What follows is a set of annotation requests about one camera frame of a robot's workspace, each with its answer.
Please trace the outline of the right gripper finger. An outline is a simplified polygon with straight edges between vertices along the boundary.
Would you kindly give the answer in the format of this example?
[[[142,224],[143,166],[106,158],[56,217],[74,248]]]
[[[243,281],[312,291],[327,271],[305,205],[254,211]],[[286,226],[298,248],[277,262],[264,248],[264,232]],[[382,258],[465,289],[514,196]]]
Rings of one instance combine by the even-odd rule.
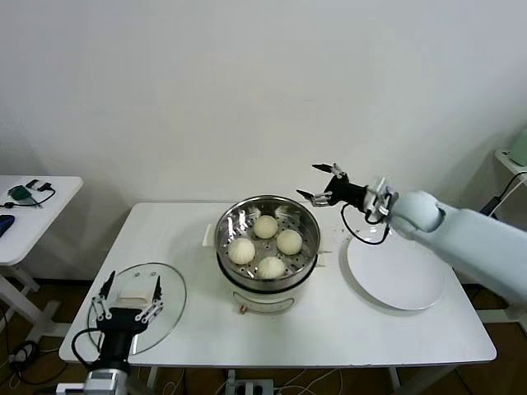
[[[312,167],[327,174],[331,174],[332,176],[337,177],[338,179],[342,179],[347,176],[347,174],[338,166],[337,163],[333,163],[332,165],[313,164]]]
[[[331,191],[324,192],[324,193],[309,193],[304,190],[297,189],[297,193],[299,193],[306,201],[308,201],[312,206],[332,206],[332,195],[333,193]]]

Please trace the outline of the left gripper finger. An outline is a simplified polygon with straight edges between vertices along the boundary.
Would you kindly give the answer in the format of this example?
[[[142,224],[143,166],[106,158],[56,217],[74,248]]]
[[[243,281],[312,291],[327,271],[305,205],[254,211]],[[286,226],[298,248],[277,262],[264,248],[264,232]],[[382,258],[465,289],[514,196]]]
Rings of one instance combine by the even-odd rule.
[[[115,277],[115,271],[110,273],[109,278],[105,281],[103,286],[100,288],[98,294],[92,297],[91,307],[96,316],[97,321],[103,321],[105,319],[110,320],[112,318],[112,313],[110,312],[108,297],[110,294],[110,289],[113,285]]]
[[[150,323],[163,310],[163,306],[161,277],[158,276],[151,303],[136,315],[135,321],[140,323]]]

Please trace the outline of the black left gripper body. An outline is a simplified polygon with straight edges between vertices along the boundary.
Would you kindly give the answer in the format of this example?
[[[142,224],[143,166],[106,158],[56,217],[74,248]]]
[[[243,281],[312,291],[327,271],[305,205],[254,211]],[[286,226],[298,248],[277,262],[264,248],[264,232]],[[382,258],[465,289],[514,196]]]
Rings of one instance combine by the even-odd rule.
[[[140,309],[111,308],[111,318],[97,323],[103,334],[97,364],[100,366],[125,366],[133,339],[145,331],[141,319],[136,320]]]

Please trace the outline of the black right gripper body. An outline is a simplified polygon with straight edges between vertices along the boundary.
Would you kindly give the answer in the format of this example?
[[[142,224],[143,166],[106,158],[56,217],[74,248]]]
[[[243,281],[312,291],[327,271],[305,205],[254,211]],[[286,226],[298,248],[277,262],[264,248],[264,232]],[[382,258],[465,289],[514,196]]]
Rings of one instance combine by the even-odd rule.
[[[329,193],[329,205],[335,206],[340,202],[347,203],[357,210],[364,209],[364,201],[367,195],[367,186],[360,186],[349,182],[344,175],[341,178],[334,176],[324,190]]]

